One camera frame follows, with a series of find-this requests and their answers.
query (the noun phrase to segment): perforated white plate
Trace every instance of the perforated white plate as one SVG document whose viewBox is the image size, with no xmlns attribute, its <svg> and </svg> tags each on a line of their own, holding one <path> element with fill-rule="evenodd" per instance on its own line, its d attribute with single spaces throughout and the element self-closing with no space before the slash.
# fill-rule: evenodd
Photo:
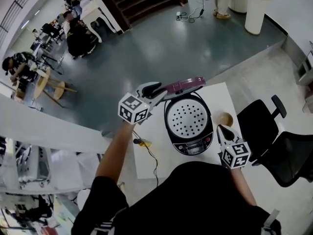
<svg viewBox="0 0 313 235">
<path fill-rule="evenodd" d="M 172 133 L 184 139 L 199 135 L 206 127 L 207 120 L 205 107 L 192 99 L 178 101 L 167 115 L 167 123 Z"/>
</svg>

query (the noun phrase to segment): metal railing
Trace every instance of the metal railing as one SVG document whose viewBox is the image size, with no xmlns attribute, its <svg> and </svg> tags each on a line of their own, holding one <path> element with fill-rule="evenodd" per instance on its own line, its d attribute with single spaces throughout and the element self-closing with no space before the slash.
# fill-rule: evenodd
<svg viewBox="0 0 313 235">
<path fill-rule="evenodd" d="M 5 14 L 0 24 L 0 46 L 2 45 L 6 34 L 9 32 L 11 25 L 14 23 L 15 18 L 23 9 L 28 0 L 14 0 L 9 10 Z"/>
</svg>

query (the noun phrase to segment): brown cup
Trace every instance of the brown cup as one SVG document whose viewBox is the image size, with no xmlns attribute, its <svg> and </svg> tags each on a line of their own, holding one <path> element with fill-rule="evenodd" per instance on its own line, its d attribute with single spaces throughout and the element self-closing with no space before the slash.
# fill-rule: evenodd
<svg viewBox="0 0 313 235">
<path fill-rule="evenodd" d="M 218 118 L 218 122 L 219 124 L 222 124 L 222 125 L 227 125 L 229 127 L 231 127 L 234 123 L 234 119 L 233 117 L 231 116 L 231 114 L 227 113 L 227 112 L 223 112 L 219 115 L 219 118 Z"/>
</svg>

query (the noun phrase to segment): fluorescent light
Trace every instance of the fluorescent light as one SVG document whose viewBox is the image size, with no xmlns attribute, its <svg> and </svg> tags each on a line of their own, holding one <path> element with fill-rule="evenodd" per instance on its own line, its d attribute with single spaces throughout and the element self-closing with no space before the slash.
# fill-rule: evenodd
<svg viewBox="0 0 313 235">
<path fill-rule="evenodd" d="M 24 25 L 21 27 L 21 29 L 23 29 L 26 26 L 26 24 L 28 24 L 28 22 L 29 22 L 29 20 L 26 23 L 24 23 Z"/>
</svg>

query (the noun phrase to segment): brown shoe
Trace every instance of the brown shoe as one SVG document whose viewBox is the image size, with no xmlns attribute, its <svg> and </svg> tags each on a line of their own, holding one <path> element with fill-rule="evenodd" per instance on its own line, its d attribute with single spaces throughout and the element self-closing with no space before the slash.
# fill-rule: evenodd
<svg viewBox="0 0 313 235">
<path fill-rule="evenodd" d="M 222 14 L 220 14 L 220 13 L 217 13 L 216 18 L 218 18 L 218 19 L 230 19 L 230 18 L 231 18 L 231 15 L 229 15 L 229 14 L 222 15 Z"/>
</svg>

